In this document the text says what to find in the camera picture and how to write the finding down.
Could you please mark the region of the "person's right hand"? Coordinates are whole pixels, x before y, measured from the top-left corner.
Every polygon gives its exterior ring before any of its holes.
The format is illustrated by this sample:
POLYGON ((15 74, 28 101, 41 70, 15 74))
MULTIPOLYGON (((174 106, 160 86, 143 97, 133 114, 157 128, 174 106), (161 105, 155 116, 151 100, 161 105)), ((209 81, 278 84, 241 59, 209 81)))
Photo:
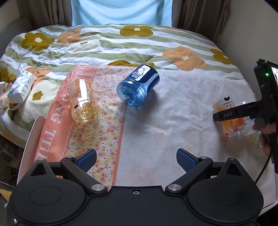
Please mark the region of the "person's right hand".
POLYGON ((266 135, 270 135, 275 133, 276 131, 276 123, 266 124, 261 129, 259 129, 255 124, 253 125, 252 129, 254 131, 260 131, 261 135, 259 136, 259 142, 262 146, 264 154, 268 157, 271 152, 271 145, 269 141, 267 141, 266 135))

